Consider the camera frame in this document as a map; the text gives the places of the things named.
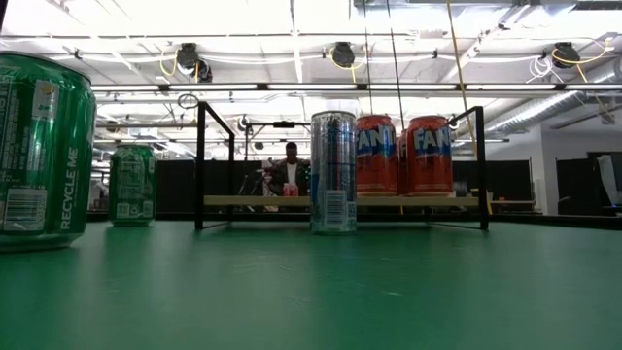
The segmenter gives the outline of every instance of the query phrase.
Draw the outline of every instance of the duct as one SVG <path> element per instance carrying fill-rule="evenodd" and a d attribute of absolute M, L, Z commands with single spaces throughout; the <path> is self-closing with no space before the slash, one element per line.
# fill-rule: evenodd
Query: duct
<path fill-rule="evenodd" d="M 622 83 L 622 57 L 617 57 L 586 74 L 590 83 Z M 573 83 L 583 83 L 576 79 Z M 509 134 L 516 130 L 526 129 L 541 123 L 551 117 L 581 106 L 590 101 L 591 94 L 587 91 L 567 91 L 547 98 L 531 100 L 527 103 L 503 113 L 498 117 L 492 117 L 488 123 L 492 125 L 486 128 L 486 133 L 500 132 Z M 467 132 L 467 127 L 461 125 L 456 132 L 461 136 Z"/>

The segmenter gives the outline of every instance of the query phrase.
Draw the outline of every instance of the fanta logo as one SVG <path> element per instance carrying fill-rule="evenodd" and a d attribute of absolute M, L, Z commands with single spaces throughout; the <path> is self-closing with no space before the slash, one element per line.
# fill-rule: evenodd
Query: fanta logo
<path fill-rule="evenodd" d="M 390 157 L 396 153 L 396 131 L 391 126 L 378 125 L 371 130 L 357 132 L 357 156 L 382 155 Z"/>
<path fill-rule="evenodd" d="M 444 126 L 438 130 L 418 129 L 414 132 L 415 150 L 417 154 L 429 155 L 450 155 L 451 139 L 449 128 Z"/>

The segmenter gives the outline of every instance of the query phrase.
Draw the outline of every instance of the white ceiling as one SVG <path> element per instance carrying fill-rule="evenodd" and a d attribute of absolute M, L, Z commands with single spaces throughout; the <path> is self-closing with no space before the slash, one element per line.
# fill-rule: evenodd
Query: white ceiling
<path fill-rule="evenodd" d="M 464 80 L 469 83 L 525 83 L 533 77 L 531 59 L 504 63 L 482 62 L 481 59 L 539 55 L 542 51 L 550 52 L 554 43 L 560 41 L 571 41 L 582 57 L 593 57 L 603 51 L 605 36 L 613 34 L 610 45 L 614 49 L 602 60 L 586 64 L 586 70 L 604 63 L 605 59 L 622 50 L 622 39 L 615 36 L 622 33 L 621 14 L 616 11 L 570 11 L 570 6 L 545 11 L 542 7 L 533 7 L 525 11 L 511 29 L 500 31 L 495 29 L 500 18 L 510 9 L 508 4 L 463 5 L 453 9 L 459 53 L 477 43 L 482 32 L 493 31 L 482 41 L 476 58 L 464 67 Z M 349 41 L 357 58 L 363 60 L 365 26 L 372 61 L 355 71 L 357 82 L 367 82 L 368 77 L 376 83 L 397 80 L 389 35 L 392 26 L 401 83 L 436 83 L 456 65 L 449 59 L 454 50 L 448 34 L 447 13 L 442 5 L 396 7 L 392 9 L 392 20 L 386 11 L 375 7 L 369 9 L 365 20 L 361 11 L 351 7 L 348 0 L 69 0 L 63 5 L 54 0 L 10 0 L 0 48 L 62 59 L 63 64 L 88 74 L 97 85 L 163 84 L 159 78 L 164 76 L 160 70 L 160 55 L 174 54 L 185 42 L 196 43 L 202 55 L 213 58 L 209 62 L 214 83 L 351 83 L 352 72 L 338 69 L 329 58 L 322 58 L 322 54 L 327 53 L 336 41 Z M 63 57 L 72 55 L 75 50 L 79 50 L 85 59 Z M 434 51 L 445 57 L 432 58 Z M 296 52 L 302 58 L 298 72 L 294 60 Z M 117 59 L 113 54 L 123 59 L 150 59 L 152 62 L 133 63 L 129 69 L 123 62 L 115 62 Z M 275 59 L 282 62 L 255 64 Z M 168 70 L 173 67 L 172 60 L 165 60 L 163 64 Z M 577 77 L 575 69 L 553 68 L 553 72 L 565 81 Z M 192 81 L 179 72 L 165 78 L 171 83 Z M 548 74 L 533 82 L 551 79 L 556 81 L 552 74 Z M 458 75 L 452 75 L 447 81 L 458 82 Z M 222 101 L 214 102 L 213 107 L 232 125 L 243 115 L 262 122 L 308 121 L 313 113 L 323 109 L 327 97 L 273 96 L 265 102 L 258 100 L 266 97 L 260 96 L 262 93 L 247 92 L 245 95 L 245 92 L 236 92 L 232 100 L 228 100 L 228 93 L 225 93 Z M 359 96 L 355 101 L 358 101 L 360 111 L 370 112 L 368 97 Z M 464 110 L 462 100 L 457 97 L 404 97 L 401 102 L 406 119 L 424 114 L 448 116 Z M 485 106 L 487 114 L 499 114 L 518 102 L 520 100 L 516 98 L 491 95 L 470 98 L 467 103 L 468 106 Z M 375 113 L 395 117 L 395 125 L 401 128 L 396 97 L 373 97 L 373 106 Z M 162 118 L 168 113 L 162 104 L 106 104 L 100 106 L 99 112 L 127 123 L 173 122 L 170 116 Z M 181 114 L 182 110 L 177 109 L 176 122 Z M 191 121 L 192 114 L 193 111 L 188 111 L 185 121 Z M 210 122 L 208 126 L 208 138 L 220 136 L 214 123 Z M 303 129 L 270 132 L 266 129 L 257 137 L 308 137 Z M 196 130 L 190 127 L 181 131 L 160 131 L 160 137 L 193 138 L 195 135 Z M 102 130 L 100 136 L 127 137 L 122 132 L 109 134 Z M 225 148 L 216 146 L 212 149 L 218 154 Z M 282 153 L 282 145 L 278 150 L 267 149 L 265 153 Z"/>

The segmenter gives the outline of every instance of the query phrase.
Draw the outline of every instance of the barcode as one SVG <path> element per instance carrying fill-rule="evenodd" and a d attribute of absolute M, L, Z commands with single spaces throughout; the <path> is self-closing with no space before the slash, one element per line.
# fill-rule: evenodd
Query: barcode
<path fill-rule="evenodd" d="M 325 192 L 325 228 L 342 228 L 347 214 L 346 195 L 344 191 Z"/>
<path fill-rule="evenodd" d="M 117 218 L 129 218 L 129 203 L 117 204 Z"/>
<path fill-rule="evenodd" d="M 143 202 L 143 217 L 152 218 L 154 216 L 154 203 L 150 200 Z"/>
<path fill-rule="evenodd" d="M 46 219 L 46 190 L 9 189 L 4 212 L 4 230 L 43 229 Z"/>

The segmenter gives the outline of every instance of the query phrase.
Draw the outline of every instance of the ceiling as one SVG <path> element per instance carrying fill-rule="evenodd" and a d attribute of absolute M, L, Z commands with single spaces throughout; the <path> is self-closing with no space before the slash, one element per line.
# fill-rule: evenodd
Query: ceiling
<path fill-rule="evenodd" d="M 182 43 L 196 43 L 209 62 L 214 83 L 455 83 L 459 81 L 451 28 L 444 4 L 410 4 L 391 0 L 391 19 L 384 2 L 349 0 L 10 0 L 2 27 L 0 49 L 37 53 L 80 70 L 94 85 L 193 83 L 192 76 L 174 67 L 175 51 Z M 572 2 L 547 6 L 512 6 L 511 3 L 456 3 L 452 6 L 457 48 L 469 83 L 545 83 L 577 79 L 575 69 L 537 67 L 543 52 L 557 42 L 572 42 L 581 59 L 599 56 L 605 38 L 612 39 L 586 71 L 604 64 L 622 50 L 620 11 L 574 11 Z M 337 41 L 350 42 L 359 68 L 340 69 L 330 59 Z M 365 60 L 365 47 L 369 62 Z M 106 123 L 186 124 L 158 130 L 127 128 L 110 132 L 98 128 L 98 149 L 114 150 L 109 139 L 135 139 L 140 132 L 156 138 L 194 139 L 194 110 L 174 102 L 177 95 L 126 93 L 119 99 L 168 98 L 162 102 L 111 103 L 115 96 L 98 94 L 98 120 Z M 404 97 L 401 110 L 396 96 L 365 93 L 346 96 L 359 113 L 389 114 L 397 130 L 400 116 L 451 116 L 464 110 L 459 96 Z M 278 94 L 269 91 L 220 92 L 209 97 L 214 109 L 240 136 L 238 121 L 289 120 L 308 122 L 326 109 L 332 94 Z M 494 95 L 470 97 L 469 107 L 481 105 L 487 115 L 499 115 L 520 104 L 521 98 Z M 591 106 L 594 111 L 598 105 Z M 580 128 L 581 123 L 572 126 Z M 208 121 L 208 158 L 224 158 L 226 146 L 220 128 Z M 304 128 L 266 128 L 255 136 L 267 140 L 263 150 L 250 147 L 251 158 L 284 153 L 284 145 L 269 142 L 300 139 L 300 152 L 308 154 L 309 135 Z M 164 151 L 172 157 L 195 152 L 192 142 Z"/>

